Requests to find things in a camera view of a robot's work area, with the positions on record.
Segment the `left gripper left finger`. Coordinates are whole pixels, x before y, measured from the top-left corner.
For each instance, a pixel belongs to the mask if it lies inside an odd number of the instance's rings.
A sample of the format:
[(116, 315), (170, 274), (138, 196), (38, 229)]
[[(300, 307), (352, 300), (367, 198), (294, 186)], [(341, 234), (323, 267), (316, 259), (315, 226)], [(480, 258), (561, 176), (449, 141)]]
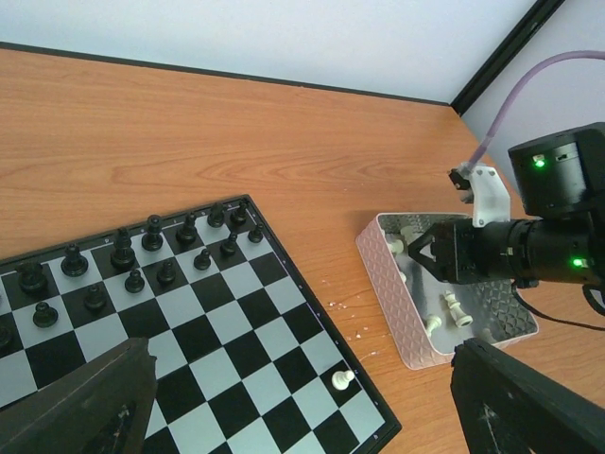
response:
[(128, 339), (1, 412), (3, 453), (141, 453), (156, 358)]

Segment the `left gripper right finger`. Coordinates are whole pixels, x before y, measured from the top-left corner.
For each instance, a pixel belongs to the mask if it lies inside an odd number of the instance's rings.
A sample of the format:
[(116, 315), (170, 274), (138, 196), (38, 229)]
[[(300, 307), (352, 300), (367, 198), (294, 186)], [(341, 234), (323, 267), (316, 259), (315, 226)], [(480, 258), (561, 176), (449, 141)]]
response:
[(471, 453), (602, 453), (604, 409), (480, 339), (455, 348), (451, 394)]

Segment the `white pawn edge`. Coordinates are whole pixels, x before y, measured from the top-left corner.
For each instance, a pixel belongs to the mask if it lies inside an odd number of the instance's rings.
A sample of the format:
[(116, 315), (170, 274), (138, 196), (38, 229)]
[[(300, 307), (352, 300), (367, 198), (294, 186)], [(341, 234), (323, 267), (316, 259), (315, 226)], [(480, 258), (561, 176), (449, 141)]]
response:
[(349, 387), (354, 378), (355, 374), (352, 370), (335, 371), (331, 377), (332, 386), (337, 391), (344, 391)]

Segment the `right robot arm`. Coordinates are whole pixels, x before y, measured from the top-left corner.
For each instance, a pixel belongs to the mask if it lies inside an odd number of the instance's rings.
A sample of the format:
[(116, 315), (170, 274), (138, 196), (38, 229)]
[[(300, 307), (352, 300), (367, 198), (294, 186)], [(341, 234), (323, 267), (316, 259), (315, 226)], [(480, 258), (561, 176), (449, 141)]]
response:
[(579, 284), (604, 312), (604, 125), (553, 133), (509, 151), (525, 219), (475, 227), (469, 219), (433, 224), (408, 247), (437, 280), (511, 289), (541, 281)]

